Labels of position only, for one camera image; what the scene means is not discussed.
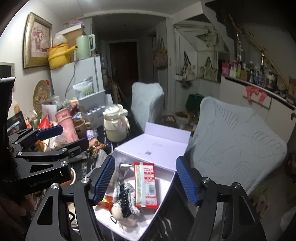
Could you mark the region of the person left hand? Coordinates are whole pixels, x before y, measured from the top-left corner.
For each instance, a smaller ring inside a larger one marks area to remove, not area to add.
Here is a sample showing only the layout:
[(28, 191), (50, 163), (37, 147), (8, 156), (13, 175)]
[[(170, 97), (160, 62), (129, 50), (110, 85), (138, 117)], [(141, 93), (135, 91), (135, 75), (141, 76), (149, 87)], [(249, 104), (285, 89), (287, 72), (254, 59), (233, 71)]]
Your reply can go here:
[(19, 216), (25, 216), (27, 211), (33, 211), (35, 207), (33, 194), (25, 196), (25, 200), (21, 204), (1, 197), (1, 225), (12, 228), (24, 233), (25, 229), (16, 221)]

